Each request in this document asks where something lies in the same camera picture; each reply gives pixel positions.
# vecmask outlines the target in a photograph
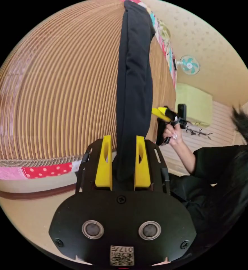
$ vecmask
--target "black clothing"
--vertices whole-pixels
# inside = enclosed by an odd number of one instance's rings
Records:
[[[153,82],[149,52],[155,30],[144,7],[130,1],[125,1],[124,6],[117,76],[117,156],[113,161],[117,181],[113,187],[133,190],[136,136],[147,135],[151,120]]]
[[[194,152],[195,171],[170,174],[171,195],[190,212],[197,237],[188,253],[215,244],[234,225],[248,204],[248,160],[236,177],[235,156],[245,145],[201,148]]]

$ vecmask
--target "qr code label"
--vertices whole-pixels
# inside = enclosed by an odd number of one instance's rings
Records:
[[[110,264],[113,266],[133,266],[134,265],[134,248],[111,246]]]

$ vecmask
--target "black hair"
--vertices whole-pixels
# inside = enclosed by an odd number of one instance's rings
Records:
[[[238,153],[237,157],[241,159],[248,159],[248,115],[240,108],[239,112],[233,107],[232,122],[246,141],[245,147]]]

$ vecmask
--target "red polka dot fabric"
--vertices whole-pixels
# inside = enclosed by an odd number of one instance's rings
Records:
[[[28,179],[44,178],[47,176],[59,176],[71,172],[71,169],[72,163],[41,167],[22,167],[22,171],[25,177]]]

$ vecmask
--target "wall fan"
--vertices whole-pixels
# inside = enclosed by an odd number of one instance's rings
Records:
[[[180,65],[187,75],[196,75],[200,71],[199,62],[189,55],[185,55],[180,61],[176,61],[176,65]]]

